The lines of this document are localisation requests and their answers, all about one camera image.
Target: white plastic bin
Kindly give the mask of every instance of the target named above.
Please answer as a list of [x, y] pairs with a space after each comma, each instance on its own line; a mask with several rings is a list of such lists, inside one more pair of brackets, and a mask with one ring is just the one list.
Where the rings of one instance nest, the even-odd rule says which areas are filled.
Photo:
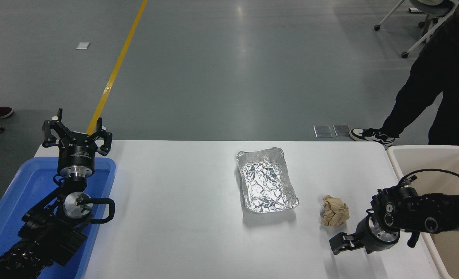
[[[405, 145], [387, 150], [397, 177], [418, 169], [437, 168], [459, 174], [459, 146]], [[417, 173], [411, 185], [418, 194], [459, 194], [459, 178], [441, 172]], [[421, 234], [443, 279], [459, 279], [459, 233]]]

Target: blue plastic bin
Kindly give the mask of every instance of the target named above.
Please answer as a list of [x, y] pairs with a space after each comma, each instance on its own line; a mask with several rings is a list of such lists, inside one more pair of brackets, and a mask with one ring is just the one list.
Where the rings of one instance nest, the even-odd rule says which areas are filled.
[[[24, 225], [21, 217], [37, 202], [57, 186], [52, 177], [57, 173], [57, 157], [36, 157], [26, 161], [17, 171], [0, 201], [0, 256], [21, 238], [17, 232]], [[95, 159], [95, 174], [87, 179], [85, 192], [92, 198], [109, 197], [116, 164], [108, 158]], [[105, 205], [95, 205], [92, 214], [101, 218]], [[113, 221], [104, 226], [113, 226]], [[85, 273], [93, 244], [98, 233], [98, 224], [88, 225], [83, 233], [88, 238], [73, 258], [62, 267], [54, 263], [43, 269], [38, 279], [80, 279]]]

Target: yellow floor line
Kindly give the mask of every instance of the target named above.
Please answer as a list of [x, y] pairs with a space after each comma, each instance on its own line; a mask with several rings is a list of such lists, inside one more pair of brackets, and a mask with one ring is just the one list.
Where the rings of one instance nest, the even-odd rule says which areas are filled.
[[148, 0], [143, 0], [141, 2], [140, 9], [138, 10], [138, 13], [135, 17], [135, 21], [133, 21], [133, 24], [131, 25], [130, 32], [128, 33], [128, 37], [126, 38], [126, 41], [124, 42], [123, 49], [121, 49], [121, 53], [119, 54], [119, 57], [117, 58], [116, 65], [114, 65], [114, 69], [112, 70], [112, 73], [110, 74], [109, 81], [107, 82], [107, 85], [105, 86], [105, 89], [104, 89], [104, 93], [102, 93], [102, 97], [100, 98], [100, 101], [98, 102], [97, 108], [95, 109], [95, 113], [93, 113], [93, 117], [91, 117], [90, 124], [88, 125], [88, 129], [86, 129], [87, 134], [92, 134], [95, 131], [95, 126], [97, 125], [97, 119], [100, 117], [100, 114], [102, 113], [102, 109], [104, 109], [105, 101], [107, 101], [107, 97], [109, 97], [109, 92], [112, 88], [112, 85], [114, 84], [114, 81], [116, 80], [117, 73], [119, 72], [119, 69], [121, 68], [121, 64], [123, 63], [123, 59], [126, 55], [126, 52], [128, 51], [131, 39], [133, 38], [133, 35], [135, 34], [136, 27], [138, 26], [138, 22], [140, 21], [141, 14], [143, 13], [143, 10], [145, 9], [145, 5], [147, 4], [147, 2]]

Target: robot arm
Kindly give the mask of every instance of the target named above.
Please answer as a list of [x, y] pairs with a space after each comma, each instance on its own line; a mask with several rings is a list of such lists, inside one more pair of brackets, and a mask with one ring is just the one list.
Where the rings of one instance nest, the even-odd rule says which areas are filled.
[[[21, 238], [0, 256], [0, 279], [35, 279], [54, 262], [66, 265], [85, 242], [82, 233], [88, 224], [104, 224], [114, 217], [114, 201], [91, 198], [84, 190], [86, 179], [95, 172], [95, 153], [103, 156], [110, 151], [112, 134], [97, 121], [92, 135], [71, 132], [61, 122], [62, 109], [56, 117], [43, 124], [45, 148], [57, 146], [59, 159], [54, 182], [58, 187], [39, 201], [22, 217], [25, 222], [17, 236]], [[57, 138], [51, 133], [54, 130]], [[98, 149], [95, 140], [104, 139]], [[108, 204], [105, 219], [93, 219], [93, 205]]]
[[412, 233], [407, 242], [414, 247], [419, 233], [459, 231], [459, 195], [440, 193], [419, 196], [414, 188], [405, 187], [417, 179], [411, 176], [421, 171], [442, 171], [459, 177], [450, 171], [427, 169], [404, 176], [393, 187], [378, 189], [371, 201], [372, 209], [357, 225], [355, 233], [339, 233], [330, 239], [334, 255], [345, 250], [365, 247], [368, 254], [391, 248], [400, 238], [400, 230]]

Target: crumpled aluminum foil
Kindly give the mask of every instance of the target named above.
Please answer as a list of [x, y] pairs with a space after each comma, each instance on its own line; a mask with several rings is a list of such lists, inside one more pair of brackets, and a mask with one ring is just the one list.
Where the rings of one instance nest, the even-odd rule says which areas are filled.
[[257, 152], [240, 151], [236, 160], [242, 175], [245, 208], [252, 212], [265, 213], [279, 212], [299, 205], [281, 148]]

